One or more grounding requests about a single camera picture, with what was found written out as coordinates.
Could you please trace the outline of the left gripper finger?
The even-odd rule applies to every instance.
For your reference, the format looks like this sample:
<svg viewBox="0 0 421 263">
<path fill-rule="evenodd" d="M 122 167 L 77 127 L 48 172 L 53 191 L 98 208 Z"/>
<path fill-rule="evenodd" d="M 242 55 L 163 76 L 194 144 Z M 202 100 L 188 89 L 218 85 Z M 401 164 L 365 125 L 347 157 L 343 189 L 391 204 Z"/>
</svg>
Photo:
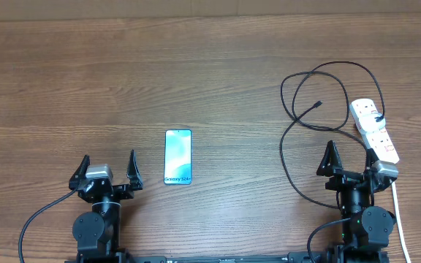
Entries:
<svg viewBox="0 0 421 263">
<path fill-rule="evenodd" d="M 129 185 L 132 187 L 133 191 L 143 190 L 143 179 L 137 166 L 137 159 L 134 150 L 131 150 L 130 152 L 126 176 L 129 179 Z"/>
<path fill-rule="evenodd" d="M 86 179 L 86 171 L 90 165 L 89 155 L 84 155 L 79 167 L 75 170 L 74 174 L 69 179 L 69 189 L 75 190 L 79 187 L 82 180 Z"/>
</svg>

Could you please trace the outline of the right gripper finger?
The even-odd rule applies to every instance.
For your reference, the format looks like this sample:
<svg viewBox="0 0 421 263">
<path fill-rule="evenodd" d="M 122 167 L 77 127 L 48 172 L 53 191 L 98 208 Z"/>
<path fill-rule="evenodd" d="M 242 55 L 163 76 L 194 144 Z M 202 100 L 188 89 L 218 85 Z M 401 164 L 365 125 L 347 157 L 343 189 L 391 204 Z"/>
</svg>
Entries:
<svg viewBox="0 0 421 263">
<path fill-rule="evenodd" d="M 341 157 L 334 141 L 327 142 L 325 154 L 322 157 L 321 163 L 316 171 L 318 176 L 331 177 L 341 174 L 343 171 Z"/>
<path fill-rule="evenodd" d="M 373 148 L 369 148 L 366 151 L 366 157 L 365 157 L 365 170 L 373 170 L 374 172 L 377 171 L 377 168 L 375 168 L 374 164 L 379 160 L 378 156 L 376 155 L 376 152 Z"/>
</svg>

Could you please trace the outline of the Samsung Galaxy smartphone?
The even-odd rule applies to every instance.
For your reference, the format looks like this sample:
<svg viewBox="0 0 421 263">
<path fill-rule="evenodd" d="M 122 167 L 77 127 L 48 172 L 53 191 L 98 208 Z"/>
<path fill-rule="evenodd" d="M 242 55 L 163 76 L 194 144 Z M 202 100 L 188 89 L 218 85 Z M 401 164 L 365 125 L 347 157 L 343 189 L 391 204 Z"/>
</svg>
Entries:
<svg viewBox="0 0 421 263">
<path fill-rule="evenodd" d="M 191 160 L 191 130 L 167 130 L 164 149 L 164 183 L 167 185 L 190 185 L 192 182 Z"/>
</svg>

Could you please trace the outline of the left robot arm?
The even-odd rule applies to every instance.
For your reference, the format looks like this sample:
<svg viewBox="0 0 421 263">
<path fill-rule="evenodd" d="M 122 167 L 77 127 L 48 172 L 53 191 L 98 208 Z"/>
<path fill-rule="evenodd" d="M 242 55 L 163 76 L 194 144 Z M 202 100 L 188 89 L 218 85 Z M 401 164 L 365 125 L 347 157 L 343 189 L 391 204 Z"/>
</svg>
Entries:
<svg viewBox="0 0 421 263">
<path fill-rule="evenodd" d="M 121 201 L 134 198 L 143 189 L 134 151 L 126 170 L 127 184 L 113 184 L 109 164 L 90 163 L 85 155 L 69 179 L 69 189 L 87 203 L 91 211 L 78 216 L 72 226 L 77 241 L 77 262 L 132 262 L 132 255 L 120 247 Z"/>
</svg>

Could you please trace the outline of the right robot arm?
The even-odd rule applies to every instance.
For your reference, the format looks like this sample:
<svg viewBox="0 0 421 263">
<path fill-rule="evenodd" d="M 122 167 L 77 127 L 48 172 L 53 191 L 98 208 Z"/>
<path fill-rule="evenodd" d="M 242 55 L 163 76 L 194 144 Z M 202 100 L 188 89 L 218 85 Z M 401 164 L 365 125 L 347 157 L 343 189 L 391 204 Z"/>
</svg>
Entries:
<svg viewBox="0 0 421 263">
<path fill-rule="evenodd" d="M 383 248 L 396 224 L 394 213 L 374 204 L 374 194 L 389 188 L 398 178 L 394 163 L 382 161 L 375 151 L 366 151 L 367 167 L 363 172 L 344 169 L 335 143 L 327 143 L 316 171 L 328 177 L 327 190 L 335 191 L 341 219 L 324 224 L 314 233 L 336 224 L 342 227 L 342 242 L 331 245 L 323 254 L 308 255 L 313 262 L 388 262 Z"/>
</svg>

